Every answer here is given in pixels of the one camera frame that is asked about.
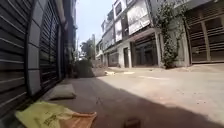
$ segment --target street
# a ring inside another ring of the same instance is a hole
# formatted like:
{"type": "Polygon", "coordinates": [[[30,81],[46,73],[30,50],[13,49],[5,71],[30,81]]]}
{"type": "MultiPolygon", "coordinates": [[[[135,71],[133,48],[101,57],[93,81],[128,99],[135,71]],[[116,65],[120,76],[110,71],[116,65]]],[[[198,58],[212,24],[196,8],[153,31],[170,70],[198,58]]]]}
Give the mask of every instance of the street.
{"type": "Polygon", "coordinates": [[[74,111],[97,112],[93,128],[119,128],[137,118],[143,128],[222,128],[222,73],[135,72],[70,79],[73,101],[54,101],[74,111]]]}

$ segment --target tree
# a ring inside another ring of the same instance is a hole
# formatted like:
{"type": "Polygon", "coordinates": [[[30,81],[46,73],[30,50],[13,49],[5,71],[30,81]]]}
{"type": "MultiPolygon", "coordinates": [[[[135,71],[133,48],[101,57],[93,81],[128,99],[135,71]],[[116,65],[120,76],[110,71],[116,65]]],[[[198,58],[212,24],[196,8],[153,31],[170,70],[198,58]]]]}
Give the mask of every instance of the tree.
{"type": "Polygon", "coordinates": [[[88,39],[86,42],[82,42],[80,47],[86,59],[88,60],[95,59],[95,41],[94,40],[88,39]]]}
{"type": "Polygon", "coordinates": [[[172,68],[174,66],[174,62],[176,61],[176,58],[178,56],[179,42],[184,31],[181,26],[185,23],[186,20],[185,12],[187,9],[183,4],[184,2],[182,0],[178,2],[181,2],[182,5],[179,9],[175,10],[174,6],[175,4],[177,4],[177,2],[164,1],[161,4],[156,17],[156,26],[161,29],[164,40],[164,52],[162,62],[164,63],[164,67],[166,69],[172,68]],[[171,35],[169,33],[169,26],[174,20],[178,21],[177,24],[179,26],[176,30],[176,41],[172,40],[171,35]]]}

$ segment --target debris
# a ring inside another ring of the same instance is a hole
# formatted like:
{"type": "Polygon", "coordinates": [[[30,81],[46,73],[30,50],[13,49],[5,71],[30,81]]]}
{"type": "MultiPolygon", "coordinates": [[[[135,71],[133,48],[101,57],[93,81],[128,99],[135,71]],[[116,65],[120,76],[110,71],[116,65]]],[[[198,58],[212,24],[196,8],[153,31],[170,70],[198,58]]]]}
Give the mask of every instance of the debris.
{"type": "Polygon", "coordinates": [[[72,84],[57,85],[47,96],[48,100],[64,100],[76,98],[75,90],[72,84]]]}
{"type": "Polygon", "coordinates": [[[37,102],[16,112],[16,117],[27,128],[90,128],[96,115],[96,112],[80,114],[47,102],[37,102]]]}
{"type": "Polygon", "coordinates": [[[135,72],[124,72],[123,74],[125,75],[131,75],[131,74],[134,74],[135,72]]]}
{"type": "Polygon", "coordinates": [[[113,76],[113,75],[115,75],[115,72],[105,71],[105,74],[106,74],[107,76],[113,76]]]}

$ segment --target metal shutter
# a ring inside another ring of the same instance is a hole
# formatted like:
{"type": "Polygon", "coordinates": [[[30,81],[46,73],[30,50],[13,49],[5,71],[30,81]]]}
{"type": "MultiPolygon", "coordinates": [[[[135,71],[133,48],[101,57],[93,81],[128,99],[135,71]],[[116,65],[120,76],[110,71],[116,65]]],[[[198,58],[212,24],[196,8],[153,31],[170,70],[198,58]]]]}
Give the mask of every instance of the metal shutter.
{"type": "Polygon", "coordinates": [[[27,97],[25,49],[33,0],[0,0],[0,116],[27,97]]]}
{"type": "Polygon", "coordinates": [[[44,12],[40,41],[41,85],[44,88],[59,79],[57,72],[58,25],[56,6],[54,0],[50,0],[44,12]]]}
{"type": "Polygon", "coordinates": [[[224,61],[224,2],[210,2],[187,14],[192,62],[224,61]]]}

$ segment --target building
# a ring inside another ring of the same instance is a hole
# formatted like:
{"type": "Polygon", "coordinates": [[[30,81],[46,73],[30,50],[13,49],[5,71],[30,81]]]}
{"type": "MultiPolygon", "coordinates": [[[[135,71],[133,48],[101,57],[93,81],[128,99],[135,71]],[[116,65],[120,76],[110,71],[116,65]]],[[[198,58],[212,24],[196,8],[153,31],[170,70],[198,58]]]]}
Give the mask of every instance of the building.
{"type": "Polygon", "coordinates": [[[100,60],[103,63],[103,43],[102,39],[96,44],[96,60],[100,60]]]}
{"type": "Polygon", "coordinates": [[[114,23],[102,37],[108,66],[138,67],[158,64],[159,40],[152,28],[148,3],[145,0],[117,0],[113,4],[114,23]],[[104,41],[111,32],[111,41],[104,41]]]}
{"type": "MultiPolygon", "coordinates": [[[[163,0],[116,0],[113,20],[103,22],[103,53],[108,66],[161,67],[163,39],[155,28],[155,18],[163,0]]],[[[197,63],[224,62],[222,0],[183,0],[187,23],[184,24],[176,66],[197,63]]],[[[177,23],[170,25],[170,35],[176,36],[177,23]]]]}
{"type": "Polygon", "coordinates": [[[16,125],[14,111],[37,99],[68,73],[75,49],[75,31],[70,30],[75,2],[0,1],[1,128],[16,125]]]}

